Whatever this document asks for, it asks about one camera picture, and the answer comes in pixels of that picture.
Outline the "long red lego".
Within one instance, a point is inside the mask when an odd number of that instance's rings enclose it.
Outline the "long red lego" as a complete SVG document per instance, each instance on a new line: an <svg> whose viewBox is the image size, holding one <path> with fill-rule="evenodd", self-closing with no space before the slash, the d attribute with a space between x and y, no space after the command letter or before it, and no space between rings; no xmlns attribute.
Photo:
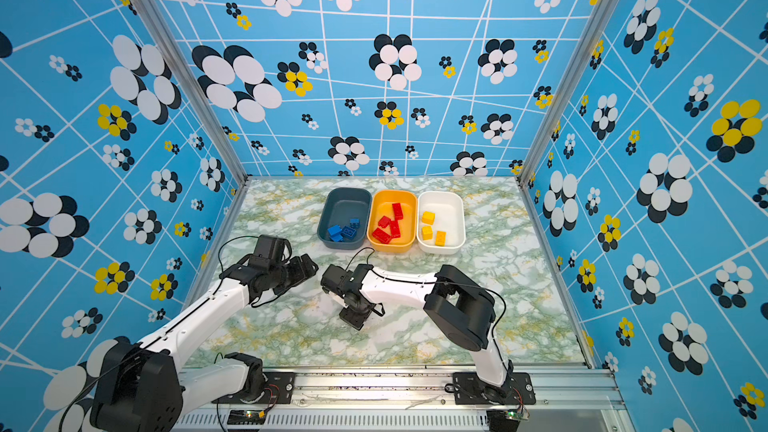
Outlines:
<svg viewBox="0 0 768 432"><path fill-rule="evenodd" d="M381 244L389 244L392 240L392 236L381 228L376 228L372 233L372 237Z"/></svg>
<svg viewBox="0 0 768 432"><path fill-rule="evenodd" d="M403 209L402 209L402 204L401 203L394 202L392 204L392 210L393 210L393 214L394 214L394 219L396 221L399 221L399 220L403 219L404 214L403 214Z"/></svg>
<svg viewBox="0 0 768 432"><path fill-rule="evenodd" d="M389 223L389 234L393 239L401 237L401 230L398 221Z"/></svg>

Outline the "dark blue lego brick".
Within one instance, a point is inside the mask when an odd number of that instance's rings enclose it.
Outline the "dark blue lego brick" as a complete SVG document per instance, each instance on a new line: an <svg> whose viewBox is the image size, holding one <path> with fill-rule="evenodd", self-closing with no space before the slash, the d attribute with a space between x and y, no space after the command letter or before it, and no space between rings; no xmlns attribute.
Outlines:
<svg viewBox="0 0 768 432"><path fill-rule="evenodd" d="M342 229L342 236L347 241L354 240L356 235L357 235L357 229L356 228L346 226L346 227L344 227Z"/></svg>

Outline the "dark teal plastic bin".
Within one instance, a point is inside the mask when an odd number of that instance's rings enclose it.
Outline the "dark teal plastic bin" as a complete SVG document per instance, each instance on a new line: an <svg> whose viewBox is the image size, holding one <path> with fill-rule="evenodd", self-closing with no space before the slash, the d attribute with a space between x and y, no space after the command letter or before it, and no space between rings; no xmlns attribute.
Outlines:
<svg viewBox="0 0 768 432"><path fill-rule="evenodd" d="M321 243L329 249L355 250L361 248L366 241L366 232L372 205L372 195L362 188L340 187L331 190L325 200L321 217L317 226L317 236ZM354 240L333 242L328 228L338 225L342 229L350 226L350 220L358 218L360 227Z"/></svg>

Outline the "yellow plastic bin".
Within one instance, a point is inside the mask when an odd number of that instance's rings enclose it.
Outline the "yellow plastic bin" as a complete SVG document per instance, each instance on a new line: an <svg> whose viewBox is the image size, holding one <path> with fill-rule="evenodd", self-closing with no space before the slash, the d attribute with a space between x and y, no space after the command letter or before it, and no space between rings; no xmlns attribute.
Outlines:
<svg viewBox="0 0 768 432"><path fill-rule="evenodd" d="M392 204L399 202L402 204L404 217L399 220L401 237L391 240L389 244L378 243L372 233L378 226L378 221L382 216L388 216L391 222L396 221L392 210ZM370 210L370 219L367 230L367 238L370 245L378 252L405 253L416 241L416 223L417 223L418 201L415 194L403 190L382 190L373 195L373 202ZM389 226L381 228L389 233Z"/></svg>

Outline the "white plastic bin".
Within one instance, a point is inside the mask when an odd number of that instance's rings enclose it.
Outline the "white plastic bin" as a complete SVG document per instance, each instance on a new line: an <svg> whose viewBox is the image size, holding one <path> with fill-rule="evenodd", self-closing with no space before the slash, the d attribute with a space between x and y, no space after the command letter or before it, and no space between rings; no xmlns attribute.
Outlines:
<svg viewBox="0 0 768 432"><path fill-rule="evenodd" d="M425 211L435 214L435 222L429 225L433 229L433 239L423 241L421 228L427 226L421 221ZM437 246L435 238L438 231L447 234L446 245ZM457 254L466 242L466 227L464 219L464 204L462 198L446 191L426 191L418 197L417 240L420 249L425 253L438 255Z"/></svg>

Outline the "orange yellow lego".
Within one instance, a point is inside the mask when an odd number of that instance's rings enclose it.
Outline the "orange yellow lego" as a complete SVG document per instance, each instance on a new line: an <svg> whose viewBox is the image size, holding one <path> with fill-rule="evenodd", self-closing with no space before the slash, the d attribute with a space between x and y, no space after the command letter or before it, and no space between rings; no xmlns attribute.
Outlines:
<svg viewBox="0 0 768 432"><path fill-rule="evenodd" d="M435 244L437 246L445 246L446 245L446 237L447 234L445 231L438 231L435 238Z"/></svg>

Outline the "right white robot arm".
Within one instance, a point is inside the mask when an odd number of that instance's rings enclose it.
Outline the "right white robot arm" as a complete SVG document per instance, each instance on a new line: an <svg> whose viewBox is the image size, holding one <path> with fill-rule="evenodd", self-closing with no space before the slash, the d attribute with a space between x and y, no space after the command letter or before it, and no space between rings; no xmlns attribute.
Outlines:
<svg viewBox="0 0 768 432"><path fill-rule="evenodd" d="M435 273L407 274L371 264L353 270L331 265L321 288L342 305L339 318L356 330L388 307L421 310L450 342L470 353L480 397L496 404L512 399L512 366L494 338L495 298L458 268L445 264Z"/></svg>

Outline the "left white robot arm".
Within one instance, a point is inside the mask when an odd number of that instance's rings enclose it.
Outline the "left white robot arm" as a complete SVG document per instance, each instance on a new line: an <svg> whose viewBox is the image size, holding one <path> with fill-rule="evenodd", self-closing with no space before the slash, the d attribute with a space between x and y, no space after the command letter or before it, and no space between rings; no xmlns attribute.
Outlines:
<svg viewBox="0 0 768 432"><path fill-rule="evenodd" d="M90 424L102 431L169 431L189 412L225 396L256 401L268 392L261 359L229 353L187 372L192 354L230 317L263 295L278 298L316 275L306 254L279 261L246 258L229 267L188 310L135 344L116 343L104 355Z"/></svg>

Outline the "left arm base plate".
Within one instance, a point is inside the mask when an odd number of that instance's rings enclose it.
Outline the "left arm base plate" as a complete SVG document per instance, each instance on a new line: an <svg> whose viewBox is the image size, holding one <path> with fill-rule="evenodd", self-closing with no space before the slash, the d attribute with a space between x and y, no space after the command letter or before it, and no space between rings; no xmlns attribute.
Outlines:
<svg viewBox="0 0 768 432"><path fill-rule="evenodd" d="M242 390L224 395L216 399L215 403L260 406L289 404L296 377L294 372L266 371L253 384L247 382Z"/></svg>

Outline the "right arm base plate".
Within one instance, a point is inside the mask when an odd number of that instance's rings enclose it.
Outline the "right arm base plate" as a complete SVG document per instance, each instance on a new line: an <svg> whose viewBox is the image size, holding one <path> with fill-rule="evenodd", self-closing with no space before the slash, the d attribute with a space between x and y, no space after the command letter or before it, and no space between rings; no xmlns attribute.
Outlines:
<svg viewBox="0 0 768 432"><path fill-rule="evenodd" d="M517 407L537 402L530 375L512 372L501 386L480 380L474 372L456 372L444 386L457 405L504 405Z"/></svg>

